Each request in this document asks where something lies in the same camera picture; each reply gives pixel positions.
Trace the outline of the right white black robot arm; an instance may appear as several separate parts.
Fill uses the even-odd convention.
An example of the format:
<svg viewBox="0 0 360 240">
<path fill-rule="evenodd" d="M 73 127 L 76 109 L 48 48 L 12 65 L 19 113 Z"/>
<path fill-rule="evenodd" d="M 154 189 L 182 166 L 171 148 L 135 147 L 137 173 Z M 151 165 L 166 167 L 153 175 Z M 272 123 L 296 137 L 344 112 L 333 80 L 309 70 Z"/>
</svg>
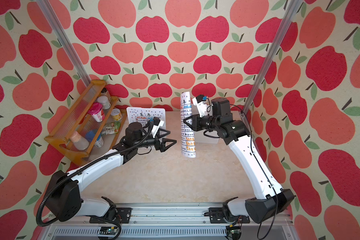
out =
<svg viewBox="0 0 360 240">
<path fill-rule="evenodd" d="M 203 95 L 192 100 L 182 100 L 182 103 L 192 104 L 198 109 L 198 114 L 185 117 L 183 123 L 194 132 L 217 132 L 217 138 L 224 140 L 239 159 L 255 194 L 252 199 L 233 198 L 226 201 L 223 207 L 226 220 L 246 216 L 261 224 L 283 212 L 295 196 L 271 174 L 254 145 L 251 131 L 242 120 L 233 119 L 228 99 L 213 99 L 210 104 L 211 115 L 207 111 L 206 100 L 207 97 Z"/>
</svg>

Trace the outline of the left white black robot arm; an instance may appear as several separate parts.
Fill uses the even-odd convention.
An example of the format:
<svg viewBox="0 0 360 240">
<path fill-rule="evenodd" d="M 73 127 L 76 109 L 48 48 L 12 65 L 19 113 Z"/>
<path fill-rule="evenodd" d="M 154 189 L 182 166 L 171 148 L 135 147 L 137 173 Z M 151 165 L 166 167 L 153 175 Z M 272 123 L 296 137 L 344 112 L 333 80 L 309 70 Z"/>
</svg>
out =
<svg viewBox="0 0 360 240">
<path fill-rule="evenodd" d="M 145 126 L 131 123 L 126 128 L 125 136 L 103 156 L 67 173 L 54 173 L 37 210 L 37 225 L 46 227 L 57 221 L 65 222 L 76 216 L 86 216 L 95 222 L 119 227 L 122 219 L 114 202 L 107 197 L 86 199 L 81 196 L 81 192 L 110 170 L 126 164 L 138 154 L 140 148 L 163 153 L 175 145 L 177 141 L 167 138 L 171 132 L 162 129 L 162 125 L 163 122 L 158 118 Z"/>
</svg>

